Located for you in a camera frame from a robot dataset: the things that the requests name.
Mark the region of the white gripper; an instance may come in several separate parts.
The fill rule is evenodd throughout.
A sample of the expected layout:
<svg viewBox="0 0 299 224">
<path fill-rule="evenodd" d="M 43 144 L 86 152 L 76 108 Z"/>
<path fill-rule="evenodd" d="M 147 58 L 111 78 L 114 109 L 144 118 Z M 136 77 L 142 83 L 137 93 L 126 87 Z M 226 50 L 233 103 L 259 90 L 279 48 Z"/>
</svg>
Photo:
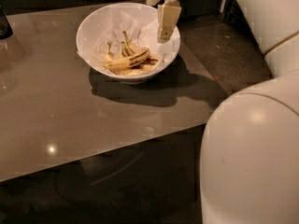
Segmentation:
<svg viewBox="0 0 299 224">
<path fill-rule="evenodd" d="M 154 7 L 160 1 L 146 0 L 146 4 Z M 180 12 L 181 6 L 178 0 L 164 0 L 164 3 L 158 6 L 157 40 L 159 43 L 165 43 L 170 40 L 177 26 Z"/>
</svg>

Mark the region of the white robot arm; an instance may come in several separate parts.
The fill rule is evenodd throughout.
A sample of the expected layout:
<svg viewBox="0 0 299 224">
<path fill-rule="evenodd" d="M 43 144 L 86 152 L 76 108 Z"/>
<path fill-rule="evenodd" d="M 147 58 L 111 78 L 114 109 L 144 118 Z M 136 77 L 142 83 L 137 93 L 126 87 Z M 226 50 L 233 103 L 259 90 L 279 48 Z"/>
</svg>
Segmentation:
<svg viewBox="0 0 299 224">
<path fill-rule="evenodd" d="M 202 224 L 299 224 L 299 0 L 236 0 L 272 79 L 224 100 L 200 150 Z"/>
</svg>

